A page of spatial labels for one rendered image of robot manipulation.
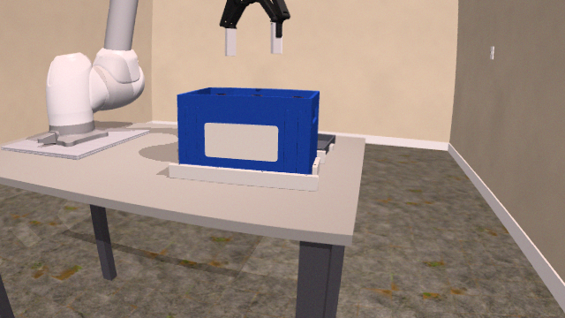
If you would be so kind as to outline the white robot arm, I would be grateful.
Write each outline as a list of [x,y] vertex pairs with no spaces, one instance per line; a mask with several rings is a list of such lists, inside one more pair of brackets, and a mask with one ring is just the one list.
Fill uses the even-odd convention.
[[145,77],[132,50],[138,2],[109,1],[104,48],[93,67],[82,53],[52,61],[46,80],[49,132],[38,143],[72,147],[107,137],[107,131],[95,129],[94,113],[124,107],[140,97]]

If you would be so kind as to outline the blue plastic crate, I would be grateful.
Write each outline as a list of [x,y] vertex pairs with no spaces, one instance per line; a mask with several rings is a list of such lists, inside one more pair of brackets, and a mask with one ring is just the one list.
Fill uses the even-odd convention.
[[312,175],[319,105],[320,91],[199,89],[181,121],[180,164]]

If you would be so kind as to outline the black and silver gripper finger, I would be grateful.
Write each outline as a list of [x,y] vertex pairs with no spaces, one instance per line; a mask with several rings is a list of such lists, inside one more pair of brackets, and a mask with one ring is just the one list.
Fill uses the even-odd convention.
[[225,28],[225,56],[236,55],[236,25],[248,5],[241,0],[227,0],[225,4],[220,21],[220,27]]
[[[283,22],[290,19],[284,0],[256,0],[260,3],[271,22],[270,54],[283,53]],[[277,14],[276,14],[277,13]],[[277,15],[277,16],[276,16]]]

